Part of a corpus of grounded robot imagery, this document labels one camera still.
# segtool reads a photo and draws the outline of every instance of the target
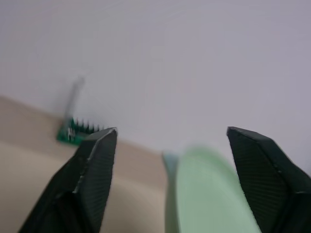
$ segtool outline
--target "beige table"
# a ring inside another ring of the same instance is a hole
[[[59,119],[0,98],[0,232],[18,231],[75,147],[54,139]],[[166,178],[160,156],[119,141],[103,233],[164,232]]]

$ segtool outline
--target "wall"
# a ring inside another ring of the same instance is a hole
[[[269,0],[4,0],[0,93],[120,137],[231,159],[227,126],[271,136],[311,173],[311,4]]]

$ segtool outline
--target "white wall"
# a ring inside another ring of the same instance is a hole
[[[296,0],[3,0],[0,93],[154,149],[231,158],[227,126],[272,137],[311,174],[311,4]]]

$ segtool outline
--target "light green object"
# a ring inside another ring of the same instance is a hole
[[[233,168],[218,153],[164,154],[166,233],[260,233]]]

